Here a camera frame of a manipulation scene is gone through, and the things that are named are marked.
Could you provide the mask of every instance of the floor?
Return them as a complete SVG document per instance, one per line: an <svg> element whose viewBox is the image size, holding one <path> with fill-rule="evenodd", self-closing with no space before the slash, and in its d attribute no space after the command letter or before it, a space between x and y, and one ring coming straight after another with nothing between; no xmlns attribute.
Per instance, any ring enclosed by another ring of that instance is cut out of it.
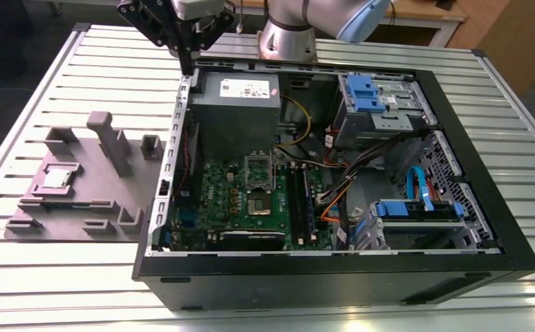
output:
<svg viewBox="0 0 535 332"><path fill-rule="evenodd" d="M76 22L125 25L114 8L108 6L64 4L60 17L50 15L49 7L44 2L25 1L25 7L36 31L30 37L21 41L28 70L14 80L0 81L0 89L34 89ZM29 95L29 92L20 90L0 91L0 142L8 134ZM521 101L535 117L535 86L521 96Z"/></svg>

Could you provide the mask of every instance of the motherboard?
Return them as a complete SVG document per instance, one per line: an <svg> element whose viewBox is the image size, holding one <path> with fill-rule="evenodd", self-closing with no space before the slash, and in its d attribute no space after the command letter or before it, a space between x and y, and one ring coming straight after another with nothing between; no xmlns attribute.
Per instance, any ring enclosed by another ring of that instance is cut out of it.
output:
<svg viewBox="0 0 535 332"><path fill-rule="evenodd" d="M312 208L321 170L258 160L205 163L197 210L180 212L184 250L331 249L331 225L315 222Z"/></svg>

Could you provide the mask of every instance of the blue latch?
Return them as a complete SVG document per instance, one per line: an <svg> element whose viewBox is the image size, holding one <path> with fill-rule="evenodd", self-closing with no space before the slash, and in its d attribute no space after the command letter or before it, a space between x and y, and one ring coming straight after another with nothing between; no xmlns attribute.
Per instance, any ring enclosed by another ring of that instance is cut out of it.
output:
<svg viewBox="0 0 535 332"><path fill-rule="evenodd" d="M377 216L408 216L405 202L391 201L376 203Z"/></svg>
<svg viewBox="0 0 535 332"><path fill-rule="evenodd" d="M347 89L355 101L356 112L383 113L387 110L377 99L377 88L369 76L348 75Z"/></svg>
<svg viewBox="0 0 535 332"><path fill-rule="evenodd" d="M459 219L464 218L464 214L465 214L464 206L459 202L455 202L452 204L452 208L453 208L453 212L456 213L456 216L459 217Z"/></svg>

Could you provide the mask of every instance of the blue tab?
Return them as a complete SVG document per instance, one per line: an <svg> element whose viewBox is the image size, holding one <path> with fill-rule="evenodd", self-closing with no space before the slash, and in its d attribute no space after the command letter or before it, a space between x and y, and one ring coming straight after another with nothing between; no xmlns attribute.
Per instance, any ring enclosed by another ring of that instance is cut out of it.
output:
<svg viewBox="0 0 535 332"><path fill-rule="evenodd" d="M377 100L377 88L369 76L348 75L347 89L351 99L355 101L356 112L383 113L387 110Z"/></svg>
<svg viewBox="0 0 535 332"><path fill-rule="evenodd" d="M385 216L387 215L387 209L384 208L383 203L376 203L376 215L377 216Z"/></svg>
<svg viewBox="0 0 535 332"><path fill-rule="evenodd" d="M388 216L408 216L405 202L383 202Z"/></svg>
<svg viewBox="0 0 535 332"><path fill-rule="evenodd" d="M465 211L464 211L464 206L460 203L453 203L452 204L453 212L456 213L456 216L460 218L464 218Z"/></svg>
<svg viewBox="0 0 535 332"><path fill-rule="evenodd" d="M365 218L361 219L360 223L357 224L356 228L353 229L353 232L351 233L351 243L355 241L356 235L361 232L361 229L365 227Z"/></svg>

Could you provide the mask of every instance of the yellow wire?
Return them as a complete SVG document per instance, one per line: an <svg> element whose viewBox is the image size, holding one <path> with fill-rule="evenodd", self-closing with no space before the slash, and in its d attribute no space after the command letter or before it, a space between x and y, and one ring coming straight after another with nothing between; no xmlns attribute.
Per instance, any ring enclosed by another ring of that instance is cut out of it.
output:
<svg viewBox="0 0 535 332"><path fill-rule="evenodd" d="M289 100L292 102L292 104L296 105L296 107L303 111L304 116L307 117L307 131L304 132L304 135L301 135L301 137L291 142L287 143L281 143L281 144L276 144L277 147L289 147L291 145L295 145L296 143L301 142L301 140L304 138L307 138L308 134L311 133L311 115L307 111L307 109L304 108L304 106L292 98L289 98L287 95L280 95L281 98Z"/></svg>

